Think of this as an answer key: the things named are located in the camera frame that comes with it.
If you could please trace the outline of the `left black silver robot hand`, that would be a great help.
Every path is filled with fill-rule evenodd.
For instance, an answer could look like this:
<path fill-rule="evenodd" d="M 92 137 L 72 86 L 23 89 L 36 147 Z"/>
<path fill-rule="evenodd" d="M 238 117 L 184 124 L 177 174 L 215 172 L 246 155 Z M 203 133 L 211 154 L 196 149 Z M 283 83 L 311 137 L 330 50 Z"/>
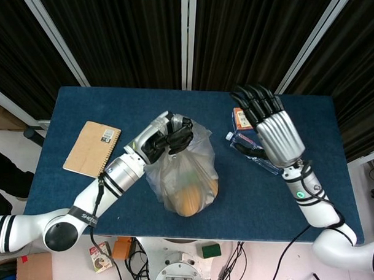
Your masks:
<path fill-rule="evenodd" d="M 192 119 L 165 111 L 150 122 L 124 149 L 129 154 L 137 153 L 145 164 L 151 165 L 165 152 L 170 155 L 182 152 L 192 139 Z"/>

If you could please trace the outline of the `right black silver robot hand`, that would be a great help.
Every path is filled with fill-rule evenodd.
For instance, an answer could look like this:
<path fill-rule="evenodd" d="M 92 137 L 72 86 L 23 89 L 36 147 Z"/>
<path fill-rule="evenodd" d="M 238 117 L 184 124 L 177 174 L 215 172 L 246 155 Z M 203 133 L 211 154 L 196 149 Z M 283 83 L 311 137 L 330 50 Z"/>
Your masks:
<path fill-rule="evenodd" d="M 236 85 L 230 93 L 257 133 L 266 156 L 279 168 L 301 159 L 305 146 L 278 95 L 257 85 Z"/>

